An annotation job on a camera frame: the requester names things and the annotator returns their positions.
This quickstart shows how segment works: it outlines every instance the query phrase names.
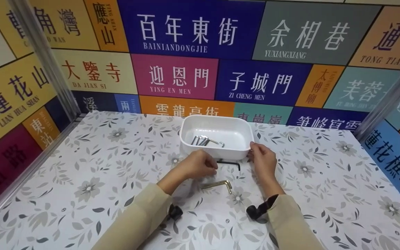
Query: red panel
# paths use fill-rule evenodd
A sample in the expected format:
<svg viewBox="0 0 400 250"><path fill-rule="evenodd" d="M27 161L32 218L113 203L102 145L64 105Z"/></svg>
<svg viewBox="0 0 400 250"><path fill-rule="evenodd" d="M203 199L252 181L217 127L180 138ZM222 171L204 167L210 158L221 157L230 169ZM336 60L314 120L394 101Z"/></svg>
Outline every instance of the red panel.
<svg viewBox="0 0 400 250"><path fill-rule="evenodd" d="M0 139L0 194L41 152L22 124Z"/></svg>

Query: white floral pattern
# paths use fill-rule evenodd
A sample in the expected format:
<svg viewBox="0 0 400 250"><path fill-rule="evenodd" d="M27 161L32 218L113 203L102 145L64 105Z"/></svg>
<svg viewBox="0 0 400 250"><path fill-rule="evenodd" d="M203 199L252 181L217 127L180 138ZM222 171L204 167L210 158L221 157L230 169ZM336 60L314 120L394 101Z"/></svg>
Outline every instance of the white floral pattern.
<svg viewBox="0 0 400 250"><path fill-rule="evenodd" d="M0 211L0 249L90 249L113 220L180 154L181 117L91 112ZM326 249L400 249L400 195L349 131L251 123L277 152L276 177ZM219 165L232 184L174 193L183 216L144 249L276 249L251 164Z"/></svg>

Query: white rectangular tray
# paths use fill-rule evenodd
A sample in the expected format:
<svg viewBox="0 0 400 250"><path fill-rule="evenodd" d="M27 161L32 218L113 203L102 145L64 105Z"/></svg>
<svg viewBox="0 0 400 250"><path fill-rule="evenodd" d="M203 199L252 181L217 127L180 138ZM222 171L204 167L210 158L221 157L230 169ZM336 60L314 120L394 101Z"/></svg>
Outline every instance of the white rectangular tray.
<svg viewBox="0 0 400 250"><path fill-rule="evenodd" d="M195 136L202 135L223 142L224 147L213 142L206 146L191 145ZM249 123L240 118L192 115L183 120L180 140L186 154L203 149L213 158L241 160L248 154L249 142L254 141L254 135Z"/></svg>

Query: gold allen key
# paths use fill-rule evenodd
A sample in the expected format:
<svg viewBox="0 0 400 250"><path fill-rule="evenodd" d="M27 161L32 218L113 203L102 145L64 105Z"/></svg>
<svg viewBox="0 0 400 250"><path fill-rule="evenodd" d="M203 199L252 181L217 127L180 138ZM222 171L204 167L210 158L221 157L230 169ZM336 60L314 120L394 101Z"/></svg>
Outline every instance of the gold allen key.
<svg viewBox="0 0 400 250"><path fill-rule="evenodd" d="M226 185L226 188L228 189L229 194L231 194L232 186L228 180L209 183L209 184L203 185L201 188L206 189L206 188L216 187L216 186L220 186L220 185Z"/></svg>

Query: pink panel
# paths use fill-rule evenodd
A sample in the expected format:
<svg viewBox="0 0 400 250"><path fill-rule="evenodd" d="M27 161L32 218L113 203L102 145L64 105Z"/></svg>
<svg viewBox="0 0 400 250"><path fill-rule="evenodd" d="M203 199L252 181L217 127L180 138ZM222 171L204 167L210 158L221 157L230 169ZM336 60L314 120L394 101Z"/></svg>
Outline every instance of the pink panel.
<svg viewBox="0 0 400 250"><path fill-rule="evenodd" d="M214 100L218 59L131 56L140 95Z"/></svg>
<svg viewBox="0 0 400 250"><path fill-rule="evenodd" d="M0 139L0 194L41 152L22 124Z"/></svg>

